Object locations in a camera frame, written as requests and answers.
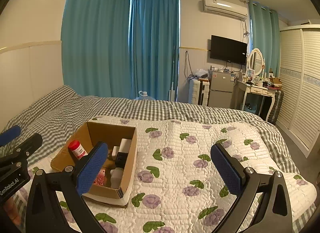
white quilted mat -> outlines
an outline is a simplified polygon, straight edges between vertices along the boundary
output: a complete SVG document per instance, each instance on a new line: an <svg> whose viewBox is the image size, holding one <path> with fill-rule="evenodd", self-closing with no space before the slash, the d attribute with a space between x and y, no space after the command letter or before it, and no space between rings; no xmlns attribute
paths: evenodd
<svg viewBox="0 0 320 233"><path fill-rule="evenodd" d="M86 202L108 233L210 233L236 196L230 194L210 161L211 146L220 140L244 167L270 174L280 170L253 126L246 123L202 125L176 120L140 121L102 117L97 122L137 127L137 164L126 209ZM32 166L50 172L57 152ZM300 175L284 173L295 221L316 199L315 187ZM25 199L31 182L20 190ZM63 201L62 193L57 193ZM248 227L258 194L240 230ZM65 203L62 209L72 228L79 230Z"/></svg>

human hand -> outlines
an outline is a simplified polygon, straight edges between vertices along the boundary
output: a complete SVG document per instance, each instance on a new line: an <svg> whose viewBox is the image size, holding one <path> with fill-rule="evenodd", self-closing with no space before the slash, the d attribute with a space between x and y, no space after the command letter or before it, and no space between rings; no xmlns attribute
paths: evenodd
<svg viewBox="0 0 320 233"><path fill-rule="evenodd" d="M19 216L18 209L12 197L6 201L3 208L4 208L4 211L7 213L7 215L9 216L9 218L12 220L12 222L16 226L19 226L21 224L21 218Z"/></svg>

air conditioner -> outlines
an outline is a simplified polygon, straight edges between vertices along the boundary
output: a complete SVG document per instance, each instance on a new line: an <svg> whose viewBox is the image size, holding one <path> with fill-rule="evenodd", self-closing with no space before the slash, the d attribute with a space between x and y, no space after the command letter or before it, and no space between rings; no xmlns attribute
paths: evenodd
<svg viewBox="0 0 320 233"><path fill-rule="evenodd" d="M203 0L205 12L214 13L244 21L248 16L248 9L241 5L223 0Z"/></svg>

black suitcase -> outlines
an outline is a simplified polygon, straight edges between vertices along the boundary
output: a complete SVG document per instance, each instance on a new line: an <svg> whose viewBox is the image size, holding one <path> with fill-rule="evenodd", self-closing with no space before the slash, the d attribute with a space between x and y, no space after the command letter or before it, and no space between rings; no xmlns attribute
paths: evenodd
<svg viewBox="0 0 320 233"><path fill-rule="evenodd" d="M268 122L272 123L273 125L276 124L276 121L278 119L278 115L281 109L282 100L283 100L284 92L281 90L277 90L275 94L275 104L273 105L273 108L270 112ZM267 114L269 112L270 106L272 102L272 97L266 96L264 100L264 104L260 113L260 117L265 120L267 117Z"/></svg>

wardrobe door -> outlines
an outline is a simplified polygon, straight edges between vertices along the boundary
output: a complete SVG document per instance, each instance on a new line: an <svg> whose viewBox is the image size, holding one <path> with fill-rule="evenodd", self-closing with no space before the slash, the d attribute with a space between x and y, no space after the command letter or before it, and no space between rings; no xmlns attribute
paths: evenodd
<svg viewBox="0 0 320 233"><path fill-rule="evenodd" d="M303 30L304 75L291 130L311 149L320 127L320 31Z"/></svg>
<svg viewBox="0 0 320 233"><path fill-rule="evenodd" d="M278 117L287 128L296 108L302 72L302 44L300 30L287 30L280 33L281 59L280 74L284 97Z"/></svg>

